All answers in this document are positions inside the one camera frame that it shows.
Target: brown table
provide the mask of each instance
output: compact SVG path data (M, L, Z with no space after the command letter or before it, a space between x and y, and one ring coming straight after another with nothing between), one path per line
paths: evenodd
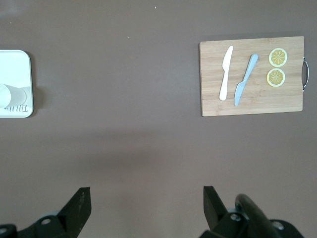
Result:
M3 0L0 49L32 62L34 113L0 119L0 222L90 186L80 238L197 238L203 186L316 234L317 2ZM304 36L296 113L202 117L199 43Z

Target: screw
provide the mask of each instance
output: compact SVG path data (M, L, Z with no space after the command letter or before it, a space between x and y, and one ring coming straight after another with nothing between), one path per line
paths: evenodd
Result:
M4 227L4 228L0 228L0 235L3 233L6 233L8 231L8 228Z
M237 214L232 214L230 216L230 218L233 220L233 221L236 221L236 222L240 222L241 221L241 217L238 216Z
M46 218L46 219L44 219L44 220L41 221L41 224L42 224L42 225L46 225L46 224L48 224L48 223L50 223L50 222L51 222L51 219L50 219L50 218Z
M283 226L282 223L280 223L280 222L277 222L277 221L272 222L272 225L273 225L276 229L278 229L278 230L280 230L280 231L284 229L284 226Z

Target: lemon slice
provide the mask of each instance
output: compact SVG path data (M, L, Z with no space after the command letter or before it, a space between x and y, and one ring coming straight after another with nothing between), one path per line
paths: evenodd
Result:
M267 83L272 87L279 87L285 81L285 73L279 68L271 69L266 76Z
M287 53L282 48L276 48L269 53L268 60L274 67L281 67L287 61Z

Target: white plate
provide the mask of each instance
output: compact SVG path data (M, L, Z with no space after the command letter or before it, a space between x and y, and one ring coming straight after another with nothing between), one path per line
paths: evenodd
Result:
M22 88L26 101L22 105L0 109L0 118L27 118L33 112L31 61L20 50L0 50L0 83Z

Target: white knife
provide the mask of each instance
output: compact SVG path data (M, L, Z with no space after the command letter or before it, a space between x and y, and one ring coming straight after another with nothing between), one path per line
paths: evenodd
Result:
M224 101L227 98L227 88L228 88L228 75L229 75L229 67L232 56L233 46L230 46L227 50L227 53L224 55L222 68L224 71L222 85L220 88L219 99Z
M244 86L246 85L248 78L249 78L254 66L256 65L256 62L258 61L258 58L259 58L259 56L257 54L253 54L250 57L249 64L248 64L246 73L244 75L244 78L240 83L238 83L237 88L236 88L236 93L234 94L234 105L235 106L239 105L239 101L240 101Z

